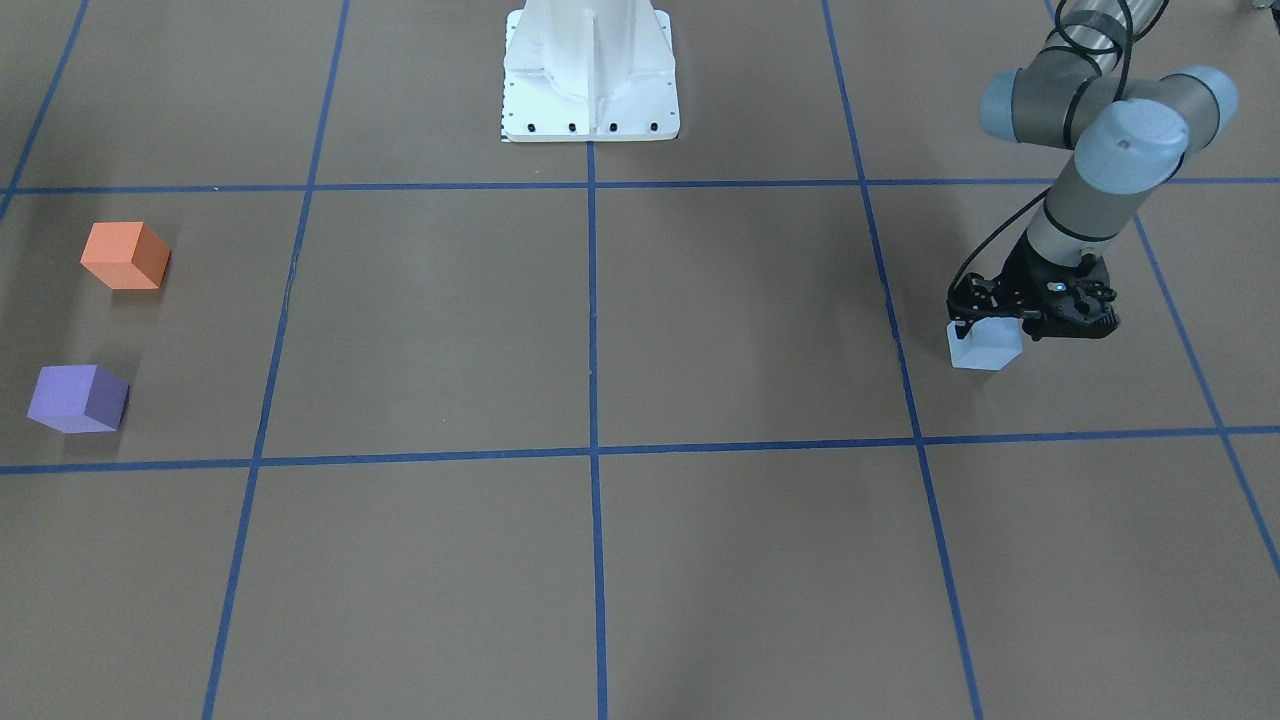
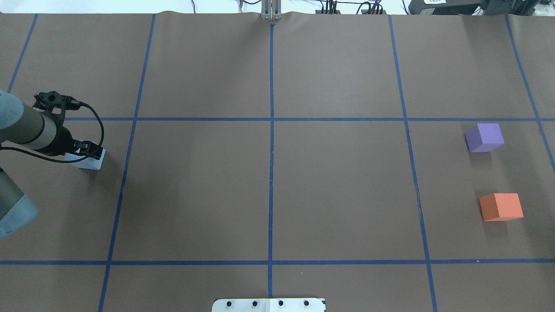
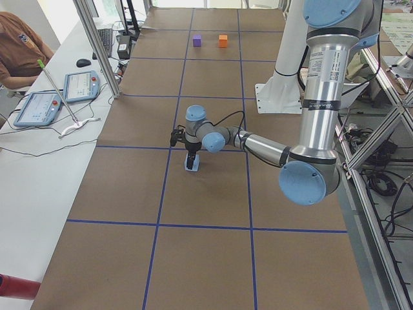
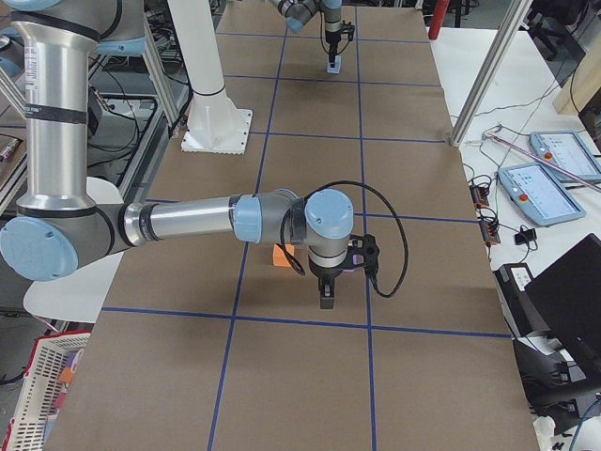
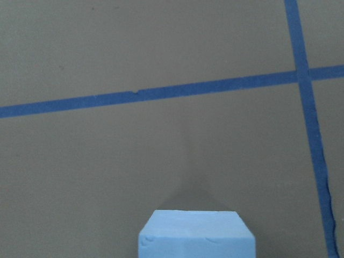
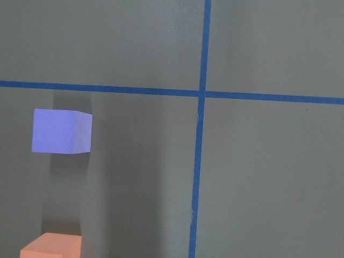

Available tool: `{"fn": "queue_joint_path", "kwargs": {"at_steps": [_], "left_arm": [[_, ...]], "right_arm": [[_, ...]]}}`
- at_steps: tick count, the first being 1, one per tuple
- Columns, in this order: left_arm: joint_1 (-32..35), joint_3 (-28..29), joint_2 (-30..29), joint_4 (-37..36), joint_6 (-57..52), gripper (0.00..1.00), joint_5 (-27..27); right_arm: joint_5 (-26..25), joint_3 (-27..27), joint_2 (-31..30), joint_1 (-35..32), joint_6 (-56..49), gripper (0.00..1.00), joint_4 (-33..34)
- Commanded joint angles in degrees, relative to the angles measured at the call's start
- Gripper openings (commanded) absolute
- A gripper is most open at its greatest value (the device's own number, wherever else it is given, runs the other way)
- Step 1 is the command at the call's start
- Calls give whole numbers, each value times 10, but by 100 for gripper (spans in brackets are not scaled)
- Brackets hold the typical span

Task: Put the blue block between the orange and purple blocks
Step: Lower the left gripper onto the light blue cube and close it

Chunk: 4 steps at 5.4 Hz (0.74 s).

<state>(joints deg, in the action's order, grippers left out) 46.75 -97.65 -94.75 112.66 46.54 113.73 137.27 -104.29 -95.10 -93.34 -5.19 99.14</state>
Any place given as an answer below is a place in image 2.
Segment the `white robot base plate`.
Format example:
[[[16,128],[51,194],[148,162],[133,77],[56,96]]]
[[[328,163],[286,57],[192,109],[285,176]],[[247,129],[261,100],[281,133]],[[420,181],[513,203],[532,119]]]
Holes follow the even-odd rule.
[[[218,299],[212,312],[325,312],[321,298],[243,298]]]

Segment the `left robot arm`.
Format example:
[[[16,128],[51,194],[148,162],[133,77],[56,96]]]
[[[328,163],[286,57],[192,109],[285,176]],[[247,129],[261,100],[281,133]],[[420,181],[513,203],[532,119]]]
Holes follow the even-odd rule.
[[[91,109],[89,104],[57,91],[40,92],[34,99],[34,104],[29,106],[14,95],[1,92],[1,142],[16,145],[1,150],[16,151],[53,163],[69,163],[81,169],[99,170],[105,156],[105,130],[97,112],[92,111],[100,126],[99,142],[76,140],[64,126],[65,115],[67,111],[82,107]],[[59,160],[58,156],[65,156],[65,159]],[[39,211],[4,170],[1,170],[0,186],[0,236],[6,238],[32,222]]]

